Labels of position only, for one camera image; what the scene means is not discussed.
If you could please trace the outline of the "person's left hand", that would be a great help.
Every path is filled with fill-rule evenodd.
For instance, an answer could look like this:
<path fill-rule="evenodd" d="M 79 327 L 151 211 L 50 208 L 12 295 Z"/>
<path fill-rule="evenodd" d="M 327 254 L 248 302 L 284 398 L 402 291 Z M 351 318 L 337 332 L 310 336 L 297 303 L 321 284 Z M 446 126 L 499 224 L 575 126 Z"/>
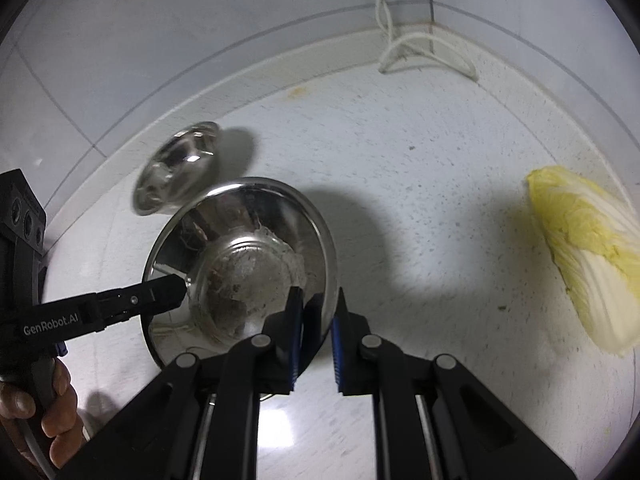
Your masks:
<path fill-rule="evenodd" d="M 70 372 L 60 361 L 55 360 L 52 385 L 56 397 L 47 413 L 37 416 L 43 433 L 52 440 L 49 457 L 56 468 L 62 468 L 84 445 L 82 433 L 84 423 L 78 415 L 77 393 L 70 383 Z M 34 399 L 26 392 L 2 382 L 1 425 L 11 442 L 26 460 L 37 465 L 35 457 L 17 426 L 19 419 L 30 419 L 36 414 Z"/>

